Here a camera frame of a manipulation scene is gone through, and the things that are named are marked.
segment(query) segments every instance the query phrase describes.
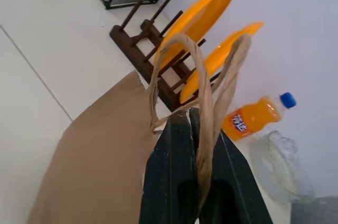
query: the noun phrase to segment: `brown paper bag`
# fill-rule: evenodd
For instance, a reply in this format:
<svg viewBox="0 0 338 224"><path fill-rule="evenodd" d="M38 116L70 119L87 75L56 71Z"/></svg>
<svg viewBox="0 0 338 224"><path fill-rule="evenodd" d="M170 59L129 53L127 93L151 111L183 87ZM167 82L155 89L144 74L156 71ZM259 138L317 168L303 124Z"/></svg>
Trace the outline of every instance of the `brown paper bag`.
<svg viewBox="0 0 338 224"><path fill-rule="evenodd" d="M65 131L28 224L136 224L156 137L149 92L131 72Z"/></svg>

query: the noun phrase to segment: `orange soda bottle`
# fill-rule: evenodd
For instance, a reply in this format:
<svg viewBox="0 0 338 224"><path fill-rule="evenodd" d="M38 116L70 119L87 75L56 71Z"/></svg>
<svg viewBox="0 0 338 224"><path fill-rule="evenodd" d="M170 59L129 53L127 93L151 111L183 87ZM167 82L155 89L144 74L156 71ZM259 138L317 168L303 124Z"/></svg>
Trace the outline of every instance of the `orange soda bottle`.
<svg viewBox="0 0 338 224"><path fill-rule="evenodd" d="M222 129L230 139L237 141L262 130L268 123L279 122L284 110L295 105L296 100L289 92L278 98L263 96L257 103L228 114Z"/></svg>

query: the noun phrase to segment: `yellow plate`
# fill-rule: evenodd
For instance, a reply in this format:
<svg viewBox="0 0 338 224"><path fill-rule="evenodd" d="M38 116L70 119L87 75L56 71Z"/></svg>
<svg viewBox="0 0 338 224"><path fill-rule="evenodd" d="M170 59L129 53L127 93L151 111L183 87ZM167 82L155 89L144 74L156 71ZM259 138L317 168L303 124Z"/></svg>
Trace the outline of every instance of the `yellow plate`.
<svg viewBox="0 0 338 224"><path fill-rule="evenodd" d="M212 27L212 25L221 16L223 11L230 4L231 0L199 0L192 5L175 22L169 32L166 34L163 42L166 42L173 35L184 33L195 42L198 42ZM181 50L183 45L173 45L163 58L161 68L168 64ZM158 60L158 53L155 56L155 62Z"/></svg>
<svg viewBox="0 0 338 224"><path fill-rule="evenodd" d="M205 69L211 77L218 69L220 69L228 56L233 42L243 34L254 35L262 26L264 22L254 22L240 31L233 32L225 41L218 46L207 59L204 61ZM181 91L180 102L184 103L195 93L198 89L199 81L198 74L194 72L187 80L186 85Z"/></svg>

